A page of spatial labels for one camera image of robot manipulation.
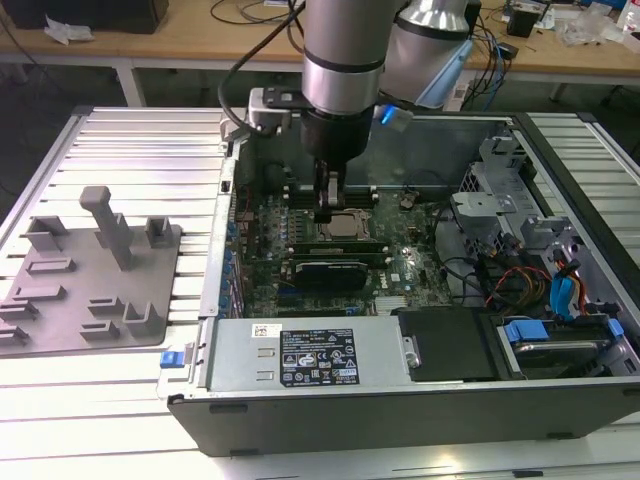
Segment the gray 3d printed holder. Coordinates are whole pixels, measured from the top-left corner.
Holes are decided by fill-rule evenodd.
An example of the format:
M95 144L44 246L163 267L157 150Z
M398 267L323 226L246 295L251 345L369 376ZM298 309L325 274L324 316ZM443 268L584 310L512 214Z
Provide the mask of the gray 3d printed holder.
M107 187L80 205L98 230L35 217L32 248L0 305L0 356L162 343L182 230L165 217L130 228Z

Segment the plastic bag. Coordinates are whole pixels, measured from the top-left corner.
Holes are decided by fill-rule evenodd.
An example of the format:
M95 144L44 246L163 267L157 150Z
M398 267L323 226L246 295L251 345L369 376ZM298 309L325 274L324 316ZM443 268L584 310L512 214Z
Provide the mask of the plastic bag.
M67 25L66 23L51 20L49 17L47 17L47 25L47 27L44 27L44 33L63 45L69 45L69 40L80 42L93 40L93 35L91 35L91 29L89 27Z
M629 0L618 19L618 27L624 33L640 31L640 0Z
M607 17L611 7L593 2L578 18L564 22L556 29L556 34L566 46L603 42L602 31L611 23Z

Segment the blue tab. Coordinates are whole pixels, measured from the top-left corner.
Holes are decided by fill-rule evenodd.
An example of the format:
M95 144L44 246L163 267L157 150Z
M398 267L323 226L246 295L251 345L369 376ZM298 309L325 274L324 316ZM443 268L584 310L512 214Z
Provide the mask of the blue tab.
M569 303L573 297L575 285L568 277L556 275L551 282L551 295L549 305L553 313L560 315L564 320L573 320L569 313Z
M506 327L509 343L548 340L549 334L542 320L513 320Z
M160 355L160 368L184 367L184 352L162 352Z
M382 115L382 120L380 120L380 123L382 125L386 125L387 123L389 123L391 121L391 119L393 118L393 114L395 112L395 107L393 105L387 105L385 111L384 111L384 115Z
M624 329L622 328L622 325L620 325L620 322L618 321L617 318L610 318L608 324L609 324L609 330L611 330L611 333L613 334L614 337L616 338L624 337Z

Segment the floor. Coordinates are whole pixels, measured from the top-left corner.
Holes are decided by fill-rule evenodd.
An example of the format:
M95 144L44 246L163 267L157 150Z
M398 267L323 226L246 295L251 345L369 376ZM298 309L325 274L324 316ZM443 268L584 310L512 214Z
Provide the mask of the floor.
M0 220L38 168L75 105L121 106L124 97L113 71L108 68L48 67L46 74L28 67L28 82L15 84L0 77ZM198 72L144 70L142 84L149 106L218 106L216 86L220 72L208 72L201 89ZM296 74L241 73L229 92L232 105L242 105L254 86L299 83ZM550 84L507 82L490 111L591 112L627 152L640 161L640 91L618 92L609 106L601 100L611 87L569 86L561 101L548 96ZM483 101L477 102L479 108Z

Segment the power supply label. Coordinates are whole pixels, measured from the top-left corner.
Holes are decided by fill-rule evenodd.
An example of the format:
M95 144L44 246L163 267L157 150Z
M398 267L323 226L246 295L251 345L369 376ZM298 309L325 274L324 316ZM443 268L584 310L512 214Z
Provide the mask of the power supply label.
M285 387L358 385L353 330L280 332L280 383Z

